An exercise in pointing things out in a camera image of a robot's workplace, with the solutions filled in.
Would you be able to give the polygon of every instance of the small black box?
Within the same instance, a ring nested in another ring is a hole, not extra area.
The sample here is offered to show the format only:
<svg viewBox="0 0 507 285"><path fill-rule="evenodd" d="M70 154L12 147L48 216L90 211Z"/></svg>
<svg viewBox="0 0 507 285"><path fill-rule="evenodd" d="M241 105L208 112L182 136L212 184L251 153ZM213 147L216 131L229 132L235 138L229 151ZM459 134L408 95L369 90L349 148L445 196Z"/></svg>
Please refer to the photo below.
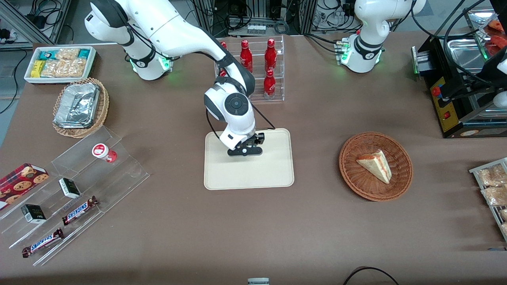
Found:
<svg viewBox="0 0 507 285"><path fill-rule="evenodd" d="M58 181L60 183L60 188L63 191L63 194L69 198L76 199L79 198L79 190L76 187L76 184L74 184L74 181L62 178Z"/></svg>
<svg viewBox="0 0 507 285"><path fill-rule="evenodd" d="M42 224L46 221L46 217L38 205L25 204L21 207L21 211L29 223Z"/></svg>

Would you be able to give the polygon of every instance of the green led light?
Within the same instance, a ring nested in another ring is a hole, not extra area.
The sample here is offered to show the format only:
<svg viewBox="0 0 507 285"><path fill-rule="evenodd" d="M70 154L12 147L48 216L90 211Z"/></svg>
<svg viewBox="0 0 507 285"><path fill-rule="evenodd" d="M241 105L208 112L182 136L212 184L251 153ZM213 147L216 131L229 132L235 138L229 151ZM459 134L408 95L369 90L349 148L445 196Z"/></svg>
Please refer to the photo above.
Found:
<svg viewBox="0 0 507 285"><path fill-rule="evenodd" d="M379 63L381 54L382 54L382 50L379 51L379 55L377 56L377 60L375 61L375 64Z"/></svg>
<svg viewBox="0 0 507 285"><path fill-rule="evenodd" d="M347 64L349 60L350 55L350 49L348 49L343 55L342 55L342 64Z"/></svg>
<svg viewBox="0 0 507 285"><path fill-rule="evenodd" d="M132 65L132 69L134 70L135 73L137 73L137 69L135 69L135 65L134 63L132 62L132 59L130 60L130 64Z"/></svg>
<svg viewBox="0 0 507 285"><path fill-rule="evenodd" d="M171 67L169 60L165 58L159 57L159 62L164 70L168 70Z"/></svg>

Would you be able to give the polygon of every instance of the aluminum foil container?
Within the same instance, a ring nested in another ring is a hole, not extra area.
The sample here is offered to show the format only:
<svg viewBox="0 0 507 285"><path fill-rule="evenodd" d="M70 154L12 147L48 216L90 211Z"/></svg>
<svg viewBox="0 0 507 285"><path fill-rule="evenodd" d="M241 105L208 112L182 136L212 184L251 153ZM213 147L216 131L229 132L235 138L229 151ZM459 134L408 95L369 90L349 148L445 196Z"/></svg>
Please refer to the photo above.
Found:
<svg viewBox="0 0 507 285"><path fill-rule="evenodd" d="M90 128L93 125L100 88L93 83L65 88L53 123L60 128Z"/></svg>

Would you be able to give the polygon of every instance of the beige tray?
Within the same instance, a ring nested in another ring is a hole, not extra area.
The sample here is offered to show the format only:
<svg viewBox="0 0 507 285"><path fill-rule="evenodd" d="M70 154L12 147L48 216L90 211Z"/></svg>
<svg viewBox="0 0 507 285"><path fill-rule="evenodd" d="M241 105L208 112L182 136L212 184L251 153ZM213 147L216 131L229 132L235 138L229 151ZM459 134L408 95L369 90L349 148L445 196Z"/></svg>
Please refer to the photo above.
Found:
<svg viewBox="0 0 507 285"><path fill-rule="evenodd" d="M208 190L288 187L294 183L291 134L286 129L264 130L258 156L230 157L212 132L206 136L204 186Z"/></svg>

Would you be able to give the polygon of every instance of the red cookie box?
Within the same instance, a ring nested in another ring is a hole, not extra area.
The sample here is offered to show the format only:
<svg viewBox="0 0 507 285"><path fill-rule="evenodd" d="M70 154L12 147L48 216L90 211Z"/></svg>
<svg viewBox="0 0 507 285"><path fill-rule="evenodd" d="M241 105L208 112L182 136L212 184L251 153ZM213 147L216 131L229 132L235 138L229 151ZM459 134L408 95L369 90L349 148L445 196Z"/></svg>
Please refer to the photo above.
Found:
<svg viewBox="0 0 507 285"><path fill-rule="evenodd" d="M45 169L24 163L0 179L0 210L49 177Z"/></svg>

